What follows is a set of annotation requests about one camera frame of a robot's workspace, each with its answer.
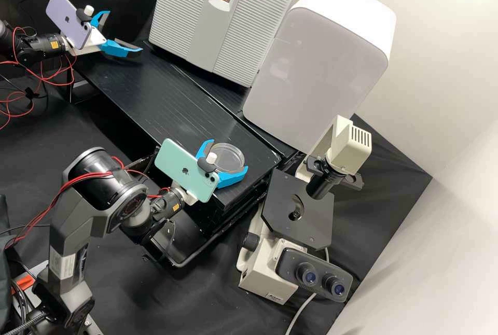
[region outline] black cloth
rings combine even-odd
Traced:
[[[334,190],[330,256],[359,279],[431,180],[382,136],[373,135],[372,155],[361,170],[364,190]],[[0,193],[7,196],[13,226],[26,223],[49,204],[62,171],[85,149],[103,146],[128,162],[78,107],[54,97],[46,113],[18,119],[0,131],[0,143]],[[283,334],[309,294],[299,291],[287,304],[278,305],[238,288],[240,273],[235,265],[250,218],[246,215],[180,270],[143,258],[142,248],[120,231],[92,240],[86,280],[96,300],[92,316],[103,333]],[[16,249],[28,266],[47,259],[48,229],[34,229]],[[343,307],[317,297],[292,334],[325,334]]]
[[[9,264],[4,252],[4,247],[11,238],[11,235],[0,236],[0,248],[2,250],[2,254],[0,255],[0,330],[3,329],[7,318],[9,317],[12,304]]]

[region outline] petri dish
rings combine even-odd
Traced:
[[[216,143],[210,152],[218,156],[214,164],[220,172],[237,173],[244,167],[244,154],[230,143]]]

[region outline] black tabletop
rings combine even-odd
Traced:
[[[7,196],[12,226],[26,223],[50,203],[62,171],[89,147],[103,146],[127,163],[78,106],[54,97],[45,113],[43,103],[39,107],[0,131],[0,193]],[[354,122],[372,131],[373,151],[362,167],[363,191],[335,188],[329,250],[336,264],[357,276],[357,285],[431,178],[363,121],[355,117]],[[250,216],[177,270],[144,260],[142,248],[120,231],[92,239],[86,280],[96,301],[92,316],[103,333],[283,334],[309,294],[299,291],[287,304],[278,305],[237,287],[237,254]],[[47,228],[34,229],[16,249],[29,266],[46,260]],[[292,334],[327,333],[343,307],[315,298]]]
[[[158,144],[171,138],[195,155],[207,139],[231,143],[249,169],[238,184],[216,190],[227,206],[279,164],[280,156],[202,91],[177,65],[147,46],[136,60],[100,53],[78,59],[78,71]]]

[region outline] robotic arm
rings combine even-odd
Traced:
[[[42,301],[41,309],[53,319],[52,323],[37,325],[43,333],[48,332],[47,327],[61,326],[69,333],[79,332],[94,305],[84,279],[90,237],[103,238],[113,232],[146,201],[147,187],[103,148],[92,148],[78,156],[63,172],[63,180],[91,172],[112,174],[75,184],[61,195],[54,210],[49,265],[33,287]]]
[[[17,58],[19,63],[30,67],[66,52],[76,56],[101,51],[114,57],[126,58],[137,56],[142,51],[140,47],[118,39],[106,39],[102,35],[100,30],[110,11],[101,11],[92,17],[91,6],[76,9],[69,0],[50,0],[46,13],[61,30],[60,34],[26,36],[16,32],[13,35],[13,28],[6,21],[0,21],[0,54],[9,60]],[[77,40],[80,32],[87,33],[81,40]]]

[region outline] red cable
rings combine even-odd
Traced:
[[[22,96],[20,96],[20,97],[14,98],[14,99],[10,99],[11,95],[14,95],[14,94],[23,94],[23,95],[22,95]],[[0,102],[5,103],[5,108],[7,109],[7,113],[3,112],[1,109],[0,109],[0,113],[2,113],[3,115],[5,115],[5,116],[7,116],[7,117],[8,117],[7,121],[6,121],[6,122],[5,122],[5,123],[4,123],[4,124],[0,127],[0,130],[2,130],[4,127],[6,127],[6,126],[9,124],[10,120],[12,119],[12,117],[21,117],[21,116],[25,116],[25,115],[27,115],[27,114],[31,113],[31,111],[32,111],[32,110],[33,110],[33,108],[34,108],[34,104],[33,104],[33,103],[31,103],[31,108],[30,108],[30,110],[28,110],[28,111],[26,111],[26,112],[24,112],[24,113],[22,113],[22,114],[20,114],[20,115],[12,115],[12,114],[10,113],[9,103],[11,103],[11,102],[15,102],[15,101],[17,101],[17,100],[19,100],[19,99],[23,98],[23,97],[24,97],[24,95],[25,95],[25,94],[24,94],[22,91],[13,91],[13,92],[11,92],[11,93],[7,96],[7,100],[0,101]]]
[[[140,175],[143,175],[145,178],[150,179],[150,178],[149,178],[149,176],[148,176],[147,174],[142,173],[142,172],[139,172],[139,171],[136,171],[136,170],[134,170],[134,169],[127,169],[126,171],[127,171],[127,172],[131,172],[131,173],[140,174]]]
[[[111,156],[114,160],[118,162],[119,165],[121,165],[121,169],[124,169],[125,166],[123,165],[123,162],[116,156]]]
[[[109,175],[112,175],[112,172],[92,172],[92,173],[86,173],[83,175],[80,175],[78,177],[75,177],[71,179],[70,181],[66,182],[62,187],[59,189],[57,195],[52,199],[52,202],[50,205],[42,212],[40,212],[38,215],[36,215],[20,232],[19,234],[13,239],[13,242],[6,245],[5,249],[10,248],[14,246],[16,243],[18,243],[20,240],[24,239],[29,232],[45,217],[45,215],[55,206],[57,203],[57,200],[59,199],[59,196],[67,190],[70,186],[85,180],[85,179],[90,179],[90,178],[102,178],[102,177],[107,177]]]

